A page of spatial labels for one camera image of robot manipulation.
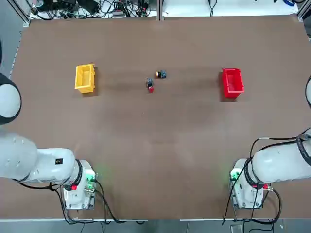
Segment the yellow bin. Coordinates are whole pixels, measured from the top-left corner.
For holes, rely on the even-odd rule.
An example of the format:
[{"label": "yellow bin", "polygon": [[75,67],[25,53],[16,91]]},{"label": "yellow bin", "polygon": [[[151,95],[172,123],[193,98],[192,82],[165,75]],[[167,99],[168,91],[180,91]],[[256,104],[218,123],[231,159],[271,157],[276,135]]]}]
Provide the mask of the yellow bin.
[{"label": "yellow bin", "polygon": [[82,94],[93,92],[95,88],[94,76],[94,64],[77,66],[74,89],[78,89]]}]

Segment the brown mat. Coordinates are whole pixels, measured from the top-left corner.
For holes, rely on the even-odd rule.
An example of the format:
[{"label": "brown mat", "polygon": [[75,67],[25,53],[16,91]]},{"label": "brown mat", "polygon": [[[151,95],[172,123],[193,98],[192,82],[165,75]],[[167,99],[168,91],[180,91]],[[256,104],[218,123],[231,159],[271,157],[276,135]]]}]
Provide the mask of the brown mat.
[{"label": "brown mat", "polygon": [[[229,171],[249,156],[251,143],[310,126],[310,54],[294,15],[33,21],[12,74],[23,109],[6,128],[39,148],[70,148],[90,161],[117,218],[222,218]],[[82,97],[75,67],[88,63],[97,67],[96,93]],[[223,67],[242,70],[245,93],[237,102],[220,95]],[[148,94],[145,79],[156,69],[168,77]],[[274,187],[282,218],[311,217],[311,180]],[[49,191],[1,179],[0,193],[0,218],[62,217]],[[270,196],[255,217],[275,216]],[[104,212],[98,202],[79,215],[103,219]]]}]

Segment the small object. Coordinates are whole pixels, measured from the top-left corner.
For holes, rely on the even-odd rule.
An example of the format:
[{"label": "small object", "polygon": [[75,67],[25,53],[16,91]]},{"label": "small object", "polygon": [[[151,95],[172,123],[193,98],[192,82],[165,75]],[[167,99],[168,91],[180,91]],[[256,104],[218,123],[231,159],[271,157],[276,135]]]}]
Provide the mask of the small object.
[{"label": "small object", "polygon": [[231,233],[243,233],[242,225],[231,225]]},{"label": "small object", "polygon": [[288,6],[295,6],[295,2],[294,1],[290,1],[290,0],[283,0],[283,2],[288,5]]},{"label": "small object", "polygon": [[121,10],[114,10],[112,12],[112,17],[113,18],[125,18],[126,14]]},{"label": "small object", "polygon": [[93,92],[95,88],[94,76],[94,64],[77,66],[74,89],[78,89],[82,94]]},{"label": "small object", "polygon": [[241,93],[244,93],[244,86],[240,69],[224,68],[222,79],[224,95],[226,98],[235,99]]},{"label": "small object", "polygon": [[155,71],[155,77],[156,78],[160,78],[160,79],[164,79],[166,78],[166,71],[165,70],[161,70],[161,71]]},{"label": "small object", "polygon": [[38,10],[37,8],[33,7],[30,9],[31,14],[33,14],[34,16],[38,15]]},{"label": "small object", "polygon": [[147,78],[146,86],[147,86],[149,93],[153,93],[153,91],[154,91],[153,85],[154,85],[154,82],[152,81],[152,78]]},{"label": "small object", "polygon": [[95,14],[99,12],[99,4],[95,2],[94,0],[78,0],[78,4],[86,9],[91,14]]}]

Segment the red bin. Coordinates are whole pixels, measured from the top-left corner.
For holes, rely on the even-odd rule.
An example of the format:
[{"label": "red bin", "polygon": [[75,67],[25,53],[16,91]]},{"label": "red bin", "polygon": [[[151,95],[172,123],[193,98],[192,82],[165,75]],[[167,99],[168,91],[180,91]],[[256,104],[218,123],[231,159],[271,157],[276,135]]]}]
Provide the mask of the red bin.
[{"label": "red bin", "polygon": [[236,68],[223,68],[223,86],[226,98],[235,99],[244,93],[241,70]]}]

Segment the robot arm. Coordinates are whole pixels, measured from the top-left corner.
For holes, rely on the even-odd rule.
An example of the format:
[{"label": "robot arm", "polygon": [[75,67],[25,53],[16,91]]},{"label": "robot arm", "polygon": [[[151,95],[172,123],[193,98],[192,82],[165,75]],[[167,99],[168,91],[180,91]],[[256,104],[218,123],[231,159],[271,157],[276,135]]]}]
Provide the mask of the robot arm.
[{"label": "robot arm", "polygon": [[250,158],[239,159],[230,172],[230,184],[236,181],[233,204],[238,208],[260,208],[265,184],[311,178],[309,154],[311,129],[292,142],[268,146],[256,152],[251,162]]},{"label": "robot arm", "polygon": [[[20,113],[21,94],[0,73],[0,125]],[[0,126],[0,177],[24,183],[54,182],[63,186],[67,209],[92,209],[95,202],[95,172],[85,160],[76,160],[64,148],[38,149],[36,145]]]}]

